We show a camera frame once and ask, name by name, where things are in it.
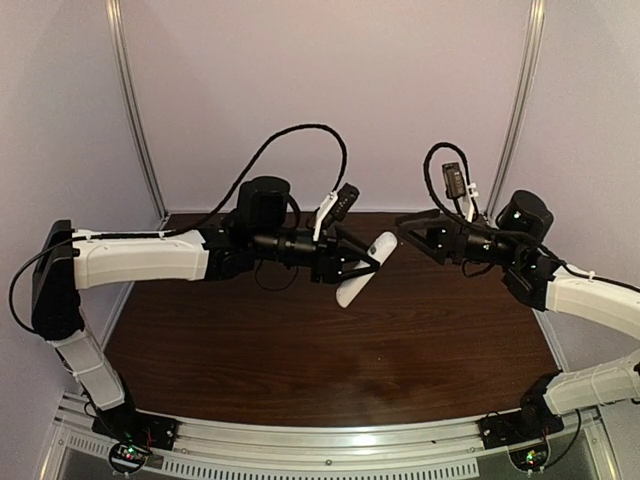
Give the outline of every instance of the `white wall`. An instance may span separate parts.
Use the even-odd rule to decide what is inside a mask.
[[[472,152],[486,200],[529,2],[125,0],[122,10],[170,211],[211,209],[271,133],[305,122],[344,136],[346,180],[361,191],[356,209],[431,206],[421,164],[442,140]],[[309,209],[333,185],[338,162],[331,137],[296,133],[252,173],[284,176]]]
[[[0,292],[51,223],[157,226],[118,87],[101,0],[3,0],[0,15]],[[28,318],[29,278],[16,297]],[[83,295],[100,337],[120,286]],[[70,377],[51,347],[0,309],[2,478],[33,478]]]
[[[550,0],[535,83],[503,203],[538,193],[556,221],[548,245],[572,263],[640,284],[640,4]],[[638,342],[550,315],[573,370]],[[603,409],[623,479],[638,478],[640,409]]]

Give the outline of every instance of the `robotic arm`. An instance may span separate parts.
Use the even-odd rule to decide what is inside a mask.
[[[51,228],[33,273],[32,327],[85,388],[96,409],[94,430],[121,442],[120,461],[142,460],[150,446],[171,449],[177,422],[136,410],[123,378],[86,327],[78,291],[126,281],[227,280],[254,270],[259,261],[306,267],[312,282],[328,284],[370,276],[380,268],[381,262],[367,254],[367,245],[333,226],[355,203],[355,187],[346,184],[329,194],[313,229],[284,226],[292,202],[289,188],[276,177],[245,182],[237,207],[220,226],[178,235],[74,230],[69,220]],[[297,205],[294,212],[297,223]],[[351,296],[361,288],[352,287]]]
[[[434,192],[429,164],[440,148],[458,153],[458,163],[443,166],[449,211]],[[497,228],[476,214],[475,185],[464,153],[455,145],[435,145],[424,165],[425,181],[438,209],[396,219],[400,237],[440,264],[487,264],[502,268],[502,282],[522,304],[536,310],[568,313],[613,328],[640,340],[640,290],[568,265],[542,244],[553,215],[535,194],[519,190],[496,219]],[[548,428],[563,428],[559,415],[593,405],[640,399],[640,350],[624,358],[579,372],[541,378],[522,397],[521,410],[480,421],[486,448],[535,439]]]

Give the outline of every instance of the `metal corner post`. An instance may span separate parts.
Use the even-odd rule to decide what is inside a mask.
[[[162,199],[158,179],[153,168],[153,163],[151,162],[149,147],[142,128],[140,110],[138,109],[138,102],[129,66],[129,57],[127,55],[124,26],[122,24],[122,15],[120,11],[120,0],[106,0],[106,4],[107,18],[109,20],[113,49],[116,57],[116,66],[120,77],[120,85],[122,87],[122,95],[126,107],[127,118],[129,119],[129,126],[131,127],[133,143],[136,147],[138,160],[140,161],[142,174],[147,184],[149,195],[151,196],[153,208],[158,218],[164,219],[167,216],[167,209],[165,207],[164,200]]]
[[[516,90],[513,110],[511,111],[511,119],[509,121],[509,126],[507,127],[507,134],[502,147],[502,153],[500,155],[498,171],[493,181],[489,201],[487,203],[486,211],[489,218],[493,218],[496,214],[498,201],[500,200],[500,195],[502,194],[502,190],[509,173],[509,168],[511,167],[511,162],[518,142],[518,136],[520,135],[522,123],[524,121],[526,104],[533,84],[536,66],[538,64],[538,55],[540,53],[542,31],[544,28],[544,17],[545,0],[531,0],[529,26],[527,28],[522,65],[520,67],[518,88]]]

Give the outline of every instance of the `white remote control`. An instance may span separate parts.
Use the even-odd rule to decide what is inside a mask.
[[[391,232],[384,232],[371,244],[369,250],[367,250],[367,254],[371,258],[376,259],[380,262],[380,265],[382,265],[397,246],[398,240],[396,239],[396,236]],[[357,270],[358,268],[366,266],[367,264],[365,262],[360,261],[356,265],[355,269]],[[363,275],[362,277],[352,278],[342,282],[336,292],[338,305],[342,308],[347,308],[353,299],[356,298],[356,295],[358,295],[364,286],[369,283],[369,280],[371,280],[373,275],[374,273],[370,273],[369,275]]]

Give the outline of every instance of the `dark brown wooden surface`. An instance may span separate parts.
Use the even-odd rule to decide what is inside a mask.
[[[346,226],[368,243],[394,217],[351,214]],[[252,274],[138,283],[107,354],[139,408],[207,420],[361,426],[514,408],[555,364],[494,270],[466,279],[400,244],[348,309],[304,269],[279,293]],[[273,265],[261,279],[288,275]]]

